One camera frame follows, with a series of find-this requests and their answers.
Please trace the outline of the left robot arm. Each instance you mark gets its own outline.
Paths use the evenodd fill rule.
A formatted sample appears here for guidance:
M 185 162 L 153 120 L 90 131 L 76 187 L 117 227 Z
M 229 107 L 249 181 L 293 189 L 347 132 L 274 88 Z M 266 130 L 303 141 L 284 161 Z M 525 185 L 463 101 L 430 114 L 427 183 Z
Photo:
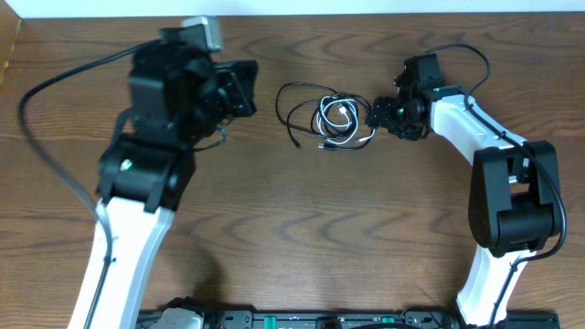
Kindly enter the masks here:
M 154 258 L 196 170 L 197 143 L 250 117 L 254 60 L 217 63 L 206 48 L 163 42 L 136 52 L 132 105 L 99 161 L 90 259 L 71 328 L 135 325 Z

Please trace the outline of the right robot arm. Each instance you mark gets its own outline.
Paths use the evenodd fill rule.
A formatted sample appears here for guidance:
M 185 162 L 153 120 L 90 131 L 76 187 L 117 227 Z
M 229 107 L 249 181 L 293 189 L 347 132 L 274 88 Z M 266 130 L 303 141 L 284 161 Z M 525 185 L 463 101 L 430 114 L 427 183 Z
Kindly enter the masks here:
M 468 222 L 477 246 L 453 320 L 463 328 L 501 324 L 526 265 L 554 255 L 566 238 L 554 146 L 509 132 L 462 87 L 434 82 L 376 98 L 367 125 L 409 141 L 435 133 L 469 162 Z

